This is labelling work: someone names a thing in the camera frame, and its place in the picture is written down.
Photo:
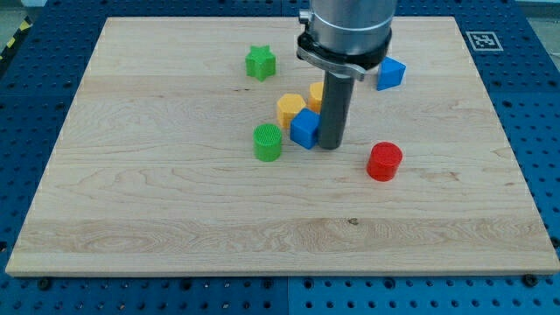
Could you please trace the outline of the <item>black and silver clamp mount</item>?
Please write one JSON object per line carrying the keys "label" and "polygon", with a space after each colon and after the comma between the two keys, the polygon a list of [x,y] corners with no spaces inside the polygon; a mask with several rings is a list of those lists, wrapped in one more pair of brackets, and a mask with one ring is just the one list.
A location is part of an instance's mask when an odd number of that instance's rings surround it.
{"label": "black and silver clamp mount", "polygon": [[363,81],[367,71],[377,67],[385,59],[392,39],[392,30],[382,44],[370,52],[349,55],[332,52],[312,39],[308,31],[297,37],[296,55],[300,60],[324,71],[342,74],[358,81]]}

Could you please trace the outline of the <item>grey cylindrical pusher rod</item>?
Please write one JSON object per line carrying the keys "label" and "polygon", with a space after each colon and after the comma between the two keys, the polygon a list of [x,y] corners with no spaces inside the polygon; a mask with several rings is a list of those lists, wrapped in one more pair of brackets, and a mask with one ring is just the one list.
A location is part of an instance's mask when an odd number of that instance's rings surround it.
{"label": "grey cylindrical pusher rod", "polygon": [[353,91],[352,77],[325,72],[318,126],[318,145],[322,149],[335,150],[340,147]]}

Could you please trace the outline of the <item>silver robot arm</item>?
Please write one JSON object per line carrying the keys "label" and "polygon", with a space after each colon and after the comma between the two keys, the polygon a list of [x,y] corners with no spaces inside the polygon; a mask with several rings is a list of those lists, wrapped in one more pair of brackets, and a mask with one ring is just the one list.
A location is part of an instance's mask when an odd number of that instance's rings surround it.
{"label": "silver robot arm", "polygon": [[354,83],[387,55],[396,0],[312,0],[299,12],[297,57],[325,72],[318,145],[340,147]]}

